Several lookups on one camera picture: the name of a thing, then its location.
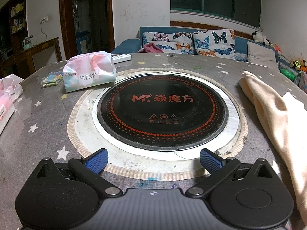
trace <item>wooden door frame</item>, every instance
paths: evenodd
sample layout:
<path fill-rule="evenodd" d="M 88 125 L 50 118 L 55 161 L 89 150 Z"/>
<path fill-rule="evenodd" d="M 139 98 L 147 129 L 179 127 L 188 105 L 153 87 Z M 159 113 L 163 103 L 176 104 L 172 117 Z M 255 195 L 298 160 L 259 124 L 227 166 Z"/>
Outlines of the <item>wooden door frame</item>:
<path fill-rule="evenodd" d="M 112 51 L 115 48 L 112 0 L 106 0 L 106 2 L 109 44 Z M 78 54 L 73 20 L 73 0 L 59 0 L 59 17 L 65 56 L 66 59 L 69 59 Z"/>

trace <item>blue couch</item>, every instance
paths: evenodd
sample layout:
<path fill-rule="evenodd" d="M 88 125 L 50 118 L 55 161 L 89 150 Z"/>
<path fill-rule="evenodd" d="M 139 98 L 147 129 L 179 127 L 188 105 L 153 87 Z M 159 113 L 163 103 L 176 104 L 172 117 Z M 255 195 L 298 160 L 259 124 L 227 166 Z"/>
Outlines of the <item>blue couch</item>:
<path fill-rule="evenodd" d="M 113 51 L 112 54 L 122 54 L 122 53 L 137 53 L 142 48 L 142 37 L 143 33 L 145 32 L 158 32 L 158 33 L 166 33 L 166 34 L 173 34 L 177 32 L 188 32 L 193 33 L 197 31 L 197 29 L 193 28 L 182 28 L 182 27 L 140 27 L 140 36 L 139 39 L 128 39 L 123 41 L 120 45 L 118 45 Z M 235 41 L 235 50 L 236 53 L 240 54 L 242 61 L 247 61 L 247 54 L 248 54 L 248 45 L 247 42 L 252 40 L 248 40 L 245 38 L 237 37 L 234 38 Z M 276 61 L 278 61 L 278 53 L 275 51 Z"/>

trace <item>doorway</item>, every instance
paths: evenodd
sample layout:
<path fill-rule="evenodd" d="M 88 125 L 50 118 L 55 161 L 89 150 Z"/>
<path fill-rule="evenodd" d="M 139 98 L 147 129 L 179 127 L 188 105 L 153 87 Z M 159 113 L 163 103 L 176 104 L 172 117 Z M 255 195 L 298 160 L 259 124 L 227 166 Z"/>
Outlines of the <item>doorway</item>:
<path fill-rule="evenodd" d="M 59 0 L 66 58 L 115 48 L 112 0 Z"/>

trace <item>kettle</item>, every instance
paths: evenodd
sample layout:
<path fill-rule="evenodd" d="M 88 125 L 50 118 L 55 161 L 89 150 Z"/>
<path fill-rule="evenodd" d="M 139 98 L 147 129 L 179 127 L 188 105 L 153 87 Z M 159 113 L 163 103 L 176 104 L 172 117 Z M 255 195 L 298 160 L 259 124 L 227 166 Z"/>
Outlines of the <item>kettle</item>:
<path fill-rule="evenodd" d="M 21 45 L 23 46 L 23 49 L 24 50 L 27 50 L 29 49 L 30 47 L 32 47 L 32 41 L 31 41 L 31 38 L 33 36 L 27 36 L 26 38 L 24 38 L 24 40 L 21 42 Z"/>

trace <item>metal screw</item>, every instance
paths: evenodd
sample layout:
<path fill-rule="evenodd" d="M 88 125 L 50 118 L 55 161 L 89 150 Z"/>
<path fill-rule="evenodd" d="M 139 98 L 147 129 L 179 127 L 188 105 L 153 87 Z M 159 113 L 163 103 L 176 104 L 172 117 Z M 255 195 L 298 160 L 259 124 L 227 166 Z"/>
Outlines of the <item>metal screw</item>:
<path fill-rule="evenodd" d="M 107 189 L 105 189 L 105 192 L 109 195 L 117 195 L 120 190 L 118 188 L 115 188 L 115 187 L 109 187 Z"/>
<path fill-rule="evenodd" d="M 193 194 L 193 195 L 200 195 L 204 192 L 204 190 L 202 188 L 199 188 L 199 187 L 190 188 L 188 191 L 189 191 L 190 194 Z"/>

